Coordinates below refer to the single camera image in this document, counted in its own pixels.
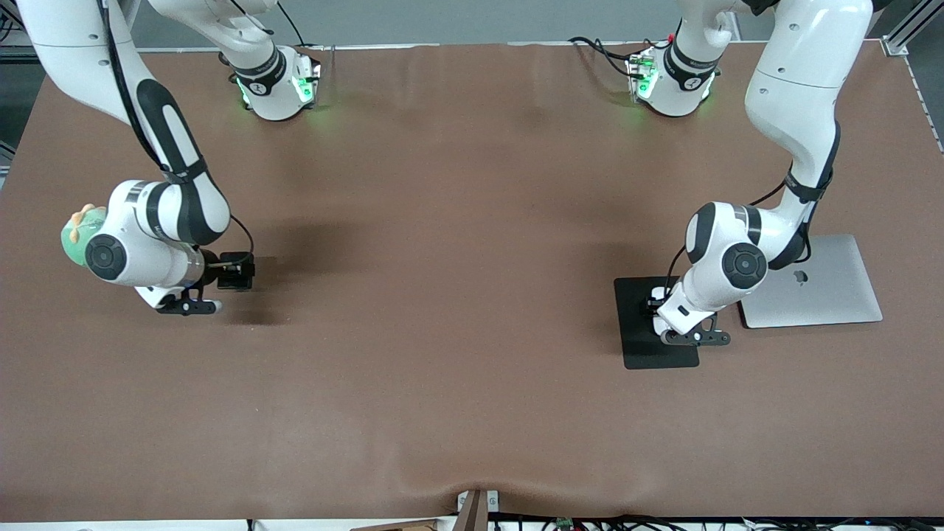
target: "floor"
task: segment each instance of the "floor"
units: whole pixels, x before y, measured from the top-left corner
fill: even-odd
[[[890,30],[917,0],[897,0],[871,33]],[[548,3],[542,0],[373,0],[286,2],[302,37],[321,44],[508,43],[562,41],[575,35],[604,41],[640,41],[665,36],[675,29],[679,12],[665,0],[594,0]],[[275,30],[277,43],[296,43],[291,27],[277,10],[259,17]],[[742,16],[741,39],[765,40],[773,17]],[[186,26],[158,15],[141,2],[133,27],[141,48],[205,47],[207,41]],[[938,17],[908,46],[911,63],[930,116],[944,123],[944,17]],[[42,83],[37,64],[10,64],[10,48],[0,48],[0,142],[16,147]],[[0,166],[6,165],[0,160]]]

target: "black pad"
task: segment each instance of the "black pad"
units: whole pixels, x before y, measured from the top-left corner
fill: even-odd
[[[672,277],[670,286],[679,278]],[[699,365],[698,347],[669,346],[652,330],[646,301],[652,288],[666,284],[666,277],[616,279],[616,312],[623,342],[623,365],[636,368],[682,368]]]

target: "brown table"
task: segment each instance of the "brown table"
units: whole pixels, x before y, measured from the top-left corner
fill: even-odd
[[[473,486],[550,514],[944,514],[944,163],[877,43],[814,232],[856,235],[885,321],[730,308],[699,368],[622,367],[613,279],[787,168],[744,112],[761,48],[683,119],[587,48],[322,54],[322,106],[286,123],[214,54],[148,56],[258,243],[217,317],[67,260],[69,214],[158,175],[47,82],[0,193],[0,520],[429,515]]]

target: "white robotic arm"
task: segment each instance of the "white robotic arm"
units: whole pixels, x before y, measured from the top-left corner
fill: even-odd
[[[277,0],[150,0],[167,18],[218,46],[246,105],[266,120],[285,120],[314,103],[321,67],[288,46],[275,46],[254,15]]]
[[[101,227],[81,240],[79,262],[104,281],[135,287],[159,312],[214,313],[218,303],[187,293],[221,275],[251,275],[251,255],[227,264],[199,248],[227,229],[229,206],[177,102],[141,61],[121,10],[101,0],[21,0],[19,8],[57,86],[131,125],[165,177],[119,184]]]
[[[716,9],[718,1],[704,4]],[[800,259],[806,225],[833,175],[839,145],[835,101],[858,55],[871,13],[869,0],[780,2],[773,35],[751,78],[745,105],[754,126],[793,156],[784,179],[786,190],[774,209],[714,202],[692,217],[685,235],[692,267],[654,319],[657,333],[664,338],[669,328],[687,334],[716,311],[749,295],[768,269]],[[684,30],[685,21],[680,35],[689,33]],[[694,55],[675,49],[685,42],[677,38],[666,53]],[[676,83],[665,83],[664,74],[657,74],[660,81],[653,94],[666,85],[678,88]],[[659,110],[658,102],[671,99],[667,90],[666,94],[665,100],[655,94],[650,105],[654,103]],[[691,104],[697,106],[700,98],[685,96],[681,98],[684,105],[674,109],[694,110]]]

